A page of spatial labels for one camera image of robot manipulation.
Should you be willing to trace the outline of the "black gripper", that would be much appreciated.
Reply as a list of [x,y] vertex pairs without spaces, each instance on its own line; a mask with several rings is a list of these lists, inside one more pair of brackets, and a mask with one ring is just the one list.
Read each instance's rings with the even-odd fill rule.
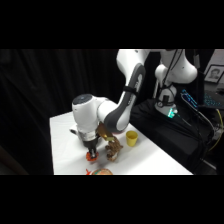
[[89,160],[90,159],[94,159],[94,160],[98,159],[99,152],[97,150],[94,150],[94,153],[92,154],[92,149],[95,149],[97,147],[98,142],[99,142],[98,139],[83,142],[84,147],[89,150],[88,153],[87,153],[87,158]]

